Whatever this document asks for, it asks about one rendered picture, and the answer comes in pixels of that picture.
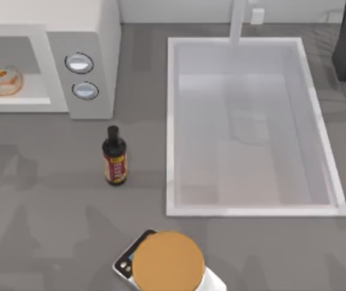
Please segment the dark bottle with red label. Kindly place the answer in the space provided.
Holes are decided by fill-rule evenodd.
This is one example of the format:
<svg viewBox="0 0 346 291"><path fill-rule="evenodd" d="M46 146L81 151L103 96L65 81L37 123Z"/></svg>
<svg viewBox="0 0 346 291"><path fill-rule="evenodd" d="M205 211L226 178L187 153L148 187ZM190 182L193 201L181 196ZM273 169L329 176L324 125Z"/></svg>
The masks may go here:
<svg viewBox="0 0 346 291"><path fill-rule="evenodd" d="M127 143L120 136L119 127L108 126L107 137L102 143L102 152L106 181L113 186L125 183L127 179Z"/></svg>

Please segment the white sink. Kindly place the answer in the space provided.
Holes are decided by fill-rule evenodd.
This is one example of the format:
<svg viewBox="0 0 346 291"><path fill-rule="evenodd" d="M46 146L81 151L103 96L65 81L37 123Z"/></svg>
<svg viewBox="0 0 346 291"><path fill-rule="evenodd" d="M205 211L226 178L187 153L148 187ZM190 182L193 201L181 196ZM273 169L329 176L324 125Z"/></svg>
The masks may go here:
<svg viewBox="0 0 346 291"><path fill-rule="evenodd" d="M168 216L346 217L301 38L169 38Z"/></svg>

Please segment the round silver microwave knob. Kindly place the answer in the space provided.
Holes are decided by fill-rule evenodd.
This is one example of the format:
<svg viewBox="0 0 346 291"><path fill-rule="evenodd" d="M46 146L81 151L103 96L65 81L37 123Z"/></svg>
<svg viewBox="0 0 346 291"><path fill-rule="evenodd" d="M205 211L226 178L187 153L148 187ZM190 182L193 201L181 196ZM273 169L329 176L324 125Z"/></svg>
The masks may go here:
<svg viewBox="0 0 346 291"><path fill-rule="evenodd" d="M99 95L99 89L94 83L84 81L73 84L72 93L79 99L92 100Z"/></svg>
<svg viewBox="0 0 346 291"><path fill-rule="evenodd" d="M87 74L94 67L91 57L81 52L66 56L64 62L66 68L75 74Z"/></svg>

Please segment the round orange scale plate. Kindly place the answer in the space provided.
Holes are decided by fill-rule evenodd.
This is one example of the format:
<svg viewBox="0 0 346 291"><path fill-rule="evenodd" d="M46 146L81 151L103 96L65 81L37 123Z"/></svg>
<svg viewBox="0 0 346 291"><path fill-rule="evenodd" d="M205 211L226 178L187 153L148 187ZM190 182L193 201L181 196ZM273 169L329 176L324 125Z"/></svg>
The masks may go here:
<svg viewBox="0 0 346 291"><path fill-rule="evenodd" d="M189 236L166 230L140 243L132 269L140 291L195 291L204 276L205 259Z"/></svg>

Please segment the silver kitchen scale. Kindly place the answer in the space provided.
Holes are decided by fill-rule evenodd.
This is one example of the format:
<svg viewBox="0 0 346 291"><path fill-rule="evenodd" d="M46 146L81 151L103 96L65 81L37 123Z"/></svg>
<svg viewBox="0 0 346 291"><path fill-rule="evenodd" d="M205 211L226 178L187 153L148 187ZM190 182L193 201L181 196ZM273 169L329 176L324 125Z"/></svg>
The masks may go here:
<svg viewBox="0 0 346 291"><path fill-rule="evenodd" d="M133 243L126 248L126 250L119 256L113 264L113 270L123 280L131 286L134 291L140 291L138 285L135 283L133 277L133 257L135 250L139 247L140 243L143 242L148 236L155 234L157 230L148 229L141 234ZM205 272L200 285L195 291L227 291L226 283L217 276L205 263Z"/></svg>

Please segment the pale microwave oven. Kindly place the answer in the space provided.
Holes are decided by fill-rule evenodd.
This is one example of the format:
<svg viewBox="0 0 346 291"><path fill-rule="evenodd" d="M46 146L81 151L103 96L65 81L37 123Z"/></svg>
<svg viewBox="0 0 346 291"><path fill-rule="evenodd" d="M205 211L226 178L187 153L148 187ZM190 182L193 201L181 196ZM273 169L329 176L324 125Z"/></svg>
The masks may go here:
<svg viewBox="0 0 346 291"><path fill-rule="evenodd" d="M121 44L118 0L0 0L0 68L15 66L22 89L0 97L0 113L68 113L72 119L110 119ZM65 57L94 62L75 74ZM99 95L82 100L72 85L92 82Z"/></svg>

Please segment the tall white tap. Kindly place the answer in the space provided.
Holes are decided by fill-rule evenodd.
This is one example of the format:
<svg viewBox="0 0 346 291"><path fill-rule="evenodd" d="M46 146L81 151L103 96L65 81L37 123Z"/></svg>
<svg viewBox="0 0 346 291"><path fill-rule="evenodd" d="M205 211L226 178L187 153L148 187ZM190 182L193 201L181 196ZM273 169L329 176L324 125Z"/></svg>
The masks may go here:
<svg viewBox="0 0 346 291"><path fill-rule="evenodd" d="M244 15L249 0L232 0L231 23L229 40L232 46L236 46L241 37Z"/></svg>

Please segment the orange patterned glass bowl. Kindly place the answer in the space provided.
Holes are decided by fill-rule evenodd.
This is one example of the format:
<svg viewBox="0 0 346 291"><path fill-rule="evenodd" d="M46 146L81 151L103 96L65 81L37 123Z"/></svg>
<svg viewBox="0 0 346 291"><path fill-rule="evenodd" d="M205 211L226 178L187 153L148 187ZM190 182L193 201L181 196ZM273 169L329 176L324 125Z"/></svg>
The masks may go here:
<svg viewBox="0 0 346 291"><path fill-rule="evenodd" d="M17 94L23 87L22 73L13 65L0 68L0 97Z"/></svg>

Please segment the small white wall socket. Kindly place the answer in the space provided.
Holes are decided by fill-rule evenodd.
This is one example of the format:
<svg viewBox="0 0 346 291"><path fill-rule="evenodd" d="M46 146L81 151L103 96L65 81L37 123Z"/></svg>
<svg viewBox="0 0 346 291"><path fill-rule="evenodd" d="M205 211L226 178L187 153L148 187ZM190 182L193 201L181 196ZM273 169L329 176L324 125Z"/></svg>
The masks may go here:
<svg viewBox="0 0 346 291"><path fill-rule="evenodd" d="M265 9L264 8L253 8L251 11L251 25L261 25L264 23Z"/></svg>

